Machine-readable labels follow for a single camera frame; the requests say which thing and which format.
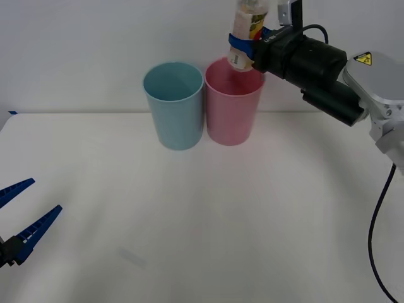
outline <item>cup rim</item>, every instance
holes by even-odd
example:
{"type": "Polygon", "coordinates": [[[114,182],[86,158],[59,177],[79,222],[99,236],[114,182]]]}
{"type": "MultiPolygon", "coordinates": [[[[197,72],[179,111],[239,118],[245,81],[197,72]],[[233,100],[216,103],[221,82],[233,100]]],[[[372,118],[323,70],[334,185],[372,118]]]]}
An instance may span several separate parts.
{"type": "Polygon", "coordinates": [[[265,84],[265,81],[266,81],[266,76],[265,76],[265,74],[262,74],[262,75],[263,75],[263,80],[262,80],[262,84],[259,86],[259,88],[257,88],[255,91],[253,91],[253,92],[251,92],[251,93],[247,93],[247,94],[245,94],[245,95],[229,95],[229,94],[227,94],[227,93],[222,93],[222,92],[219,92],[218,90],[214,89],[214,88],[209,84],[208,79],[206,78],[206,74],[208,73],[208,70],[209,70],[216,62],[219,62],[219,61],[221,61],[221,60],[223,60],[223,59],[226,59],[226,60],[227,60],[227,57],[222,57],[222,58],[217,59],[216,61],[212,62],[211,64],[209,64],[208,68],[207,68],[206,71],[205,71],[204,80],[205,80],[206,85],[207,85],[211,90],[213,90],[215,93],[218,93],[219,95],[222,95],[222,96],[225,96],[225,97],[241,98],[241,97],[248,97],[248,96],[250,96],[250,95],[252,95],[252,94],[255,94],[255,93],[257,93],[257,92],[259,92],[260,90],[263,89],[264,84],[265,84]]]}
{"type": "Polygon", "coordinates": [[[197,95],[197,94],[202,90],[204,84],[205,84],[205,77],[203,76],[203,73],[201,72],[201,70],[200,70],[199,68],[197,68],[195,65],[190,64],[190,63],[187,63],[187,62],[184,62],[184,61],[168,61],[168,62],[159,63],[159,64],[153,66],[152,68],[150,68],[150,69],[147,71],[147,73],[146,73],[145,76],[143,77],[143,81],[142,81],[143,91],[146,93],[146,95],[148,95],[149,97],[153,98],[153,99],[156,100],[156,101],[160,101],[160,102],[163,102],[163,103],[178,103],[178,102],[186,101],[186,100],[192,98],[193,96],[197,95]],[[196,70],[198,71],[198,73],[201,75],[201,78],[202,78],[202,84],[201,84],[201,86],[200,86],[200,87],[196,90],[196,92],[194,92],[192,95],[190,95],[190,96],[188,96],[188,97],[186,97],[186,98],[180,99],[180,100],[167,101],[167,100],[162,100],[162,99],[159,99],[159,98],[156,98],[156,97],[150,95],[150,94],[146,91],[146,89],[145,89],[145,80],[146,80],[147,75],[148,75],[153,69],[155,69],[155,68],[159,68],[160,66],[163,66],[163,65],[166,65],[166,64],[172,64],[172,63],[185,64],[185,65],[188,65],[188,66],[190,66],[190,67],[196,69],[196,70]]]}

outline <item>bottle label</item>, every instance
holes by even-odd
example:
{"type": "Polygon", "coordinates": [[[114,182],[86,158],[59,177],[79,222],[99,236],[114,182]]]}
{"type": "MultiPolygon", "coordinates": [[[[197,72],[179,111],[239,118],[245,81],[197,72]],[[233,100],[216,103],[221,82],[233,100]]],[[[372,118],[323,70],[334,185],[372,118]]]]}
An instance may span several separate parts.
{"type": "Polygon", "coordinates": [[[239,54],[239,52],[236,52],[234,50],[231,50],[229,52],[227,59],[233,65],[233,67],[236,69],[244,69],[247,66],[246,55],[244,54],[244,56],[243,56],[243,55],[239,54]]]}
{"type": "Polygon", "coordinates": [[[264,28],[264,19],[266,14],[263,15],[254,15],[251,18],[251,26],[249,32],[250,40],[259,40],[263,33],[264,28]]]}
{"type": "Polygon", "coordinates": [[[238,10],[235,14],[233,36],[243,40],[259,40],[266,14],[252,15],[238,10]]]}

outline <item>blue cup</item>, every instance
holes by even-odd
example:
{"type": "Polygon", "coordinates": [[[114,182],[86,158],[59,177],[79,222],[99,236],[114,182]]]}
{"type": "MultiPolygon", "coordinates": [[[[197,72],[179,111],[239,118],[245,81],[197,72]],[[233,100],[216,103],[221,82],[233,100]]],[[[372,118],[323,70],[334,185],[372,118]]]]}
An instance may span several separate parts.
{"type": "Polygon", "coordinates": [[[201,71],[183,62],[152,68],[143,80],[160,142],[171,150],[196,145],[203,132],[204,79],[201,71]]]}

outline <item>plastic cup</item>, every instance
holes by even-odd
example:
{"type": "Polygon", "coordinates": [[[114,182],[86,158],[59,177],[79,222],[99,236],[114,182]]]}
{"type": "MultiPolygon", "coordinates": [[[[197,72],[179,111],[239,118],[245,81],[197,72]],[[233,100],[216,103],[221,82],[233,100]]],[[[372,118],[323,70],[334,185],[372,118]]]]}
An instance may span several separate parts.
{"type": "Polygon", "coordinates": [[[210,138],[222,145],[239,145],[251,134],[264,76],[259,71],[235,71],[222,58],[205,73],[206,120],[210,138]]]}
{"type": "Polygon", "coordinates": [[[152,68],[143,80],[160,142],[187,150],[203,133],[203,75],[187,63],[168,62],[152,68]]]}

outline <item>white wall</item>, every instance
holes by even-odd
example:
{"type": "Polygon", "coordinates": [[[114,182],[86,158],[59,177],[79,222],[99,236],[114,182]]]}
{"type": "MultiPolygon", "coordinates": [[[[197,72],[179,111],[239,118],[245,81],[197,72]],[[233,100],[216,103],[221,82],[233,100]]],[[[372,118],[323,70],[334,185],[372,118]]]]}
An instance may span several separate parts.
{"type": "MultiPolygon", "coordinates": [[[[269,27],[277,27],[272,0],[269,27]]],[[[18,112],[147,110],[141,81],[162,62],[205,69],[224,55],[235,0],[12,0],[0,2],[0,105],[18,112]]],[[[401,59],[401,0],[304,0],[349,55],[379,50],[401,59]]],[[[315,31],[310,35],[321,39],[315,31]]],[[[312,110],[273,76],[261,110],[312,110]]]]}

